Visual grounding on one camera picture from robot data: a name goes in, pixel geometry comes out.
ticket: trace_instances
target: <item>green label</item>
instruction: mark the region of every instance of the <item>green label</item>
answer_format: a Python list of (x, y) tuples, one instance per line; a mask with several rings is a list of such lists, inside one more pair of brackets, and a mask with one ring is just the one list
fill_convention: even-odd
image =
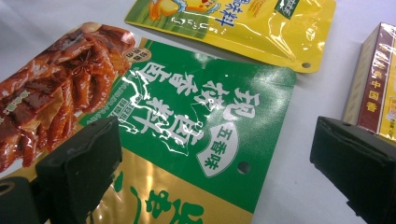
[(152, 41), (146, 49), (151, 58), (134, 63), (81, 124), (117, 116), (125, 148), (253, 213), (295, 73)]
[(275, 10), (290, 20), (299, 1), (300, 0), (278, 0)]

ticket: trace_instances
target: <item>yellow snack package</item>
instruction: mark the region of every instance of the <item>yellow snack package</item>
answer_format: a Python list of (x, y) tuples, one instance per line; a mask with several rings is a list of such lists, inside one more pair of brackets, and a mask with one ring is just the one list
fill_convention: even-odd
[(334, 11), (334, 0), (137, 0), (125, 21), (313, 73)]

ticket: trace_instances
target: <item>cardboard box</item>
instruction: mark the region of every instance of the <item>cardboard box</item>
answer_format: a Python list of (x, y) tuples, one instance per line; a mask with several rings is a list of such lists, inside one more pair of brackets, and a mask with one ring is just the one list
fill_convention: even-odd
[(396, 27), (380, 23), (364, 41), (343, 121), (396, 141)]

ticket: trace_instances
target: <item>spicy meat image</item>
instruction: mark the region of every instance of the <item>spicy meat image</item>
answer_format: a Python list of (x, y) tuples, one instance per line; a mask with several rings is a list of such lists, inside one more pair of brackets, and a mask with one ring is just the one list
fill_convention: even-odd
[(17, 159), (30, 166), (75, 133), (75, 114), (103, 107), (134, 44), (128, 31), (87, 22), (1, 82), (0, 172)]

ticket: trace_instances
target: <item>white table surface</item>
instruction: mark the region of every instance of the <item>white table surface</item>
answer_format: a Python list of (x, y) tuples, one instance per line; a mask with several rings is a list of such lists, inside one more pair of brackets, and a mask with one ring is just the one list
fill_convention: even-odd
[[(247, 61), (172, 35), (133, 27), (134, 0), (0, 0), (0, 81), (85, 21), (118, 26), (184, 49)], [(365, 223), (346, 197), (309, 162), (318, 116), (342, 117), (361, 43), (381, 22), (396, 25), (394, 0), (338, 0), (321, 68), (298, 75), (252, 223)]]

